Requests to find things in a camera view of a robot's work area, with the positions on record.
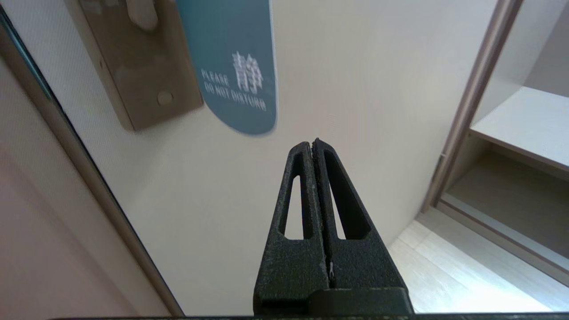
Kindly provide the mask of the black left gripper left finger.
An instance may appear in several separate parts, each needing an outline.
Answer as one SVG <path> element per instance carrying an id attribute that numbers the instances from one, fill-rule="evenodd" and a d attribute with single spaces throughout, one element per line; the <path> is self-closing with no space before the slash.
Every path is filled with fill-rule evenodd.
<path id="1" fill-rule="evenodd" d="M 285 235 L 293 180 L 300 180 L 303 239 Z M 259 316 L 309 314 L 310 296 L 329 288 L 321 206 L 311 145 L 301 142 L 288 153 L 268 239 L 253 292 Z"/>

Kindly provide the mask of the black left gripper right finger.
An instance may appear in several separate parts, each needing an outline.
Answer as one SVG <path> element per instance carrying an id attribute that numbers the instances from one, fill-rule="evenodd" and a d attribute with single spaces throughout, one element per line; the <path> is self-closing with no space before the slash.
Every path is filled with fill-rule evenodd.
<path id="1" fill-rule="evenodd" d="M 407 286 L 335 149 L 312 144 L 326 261 L 335 289 Z"/>

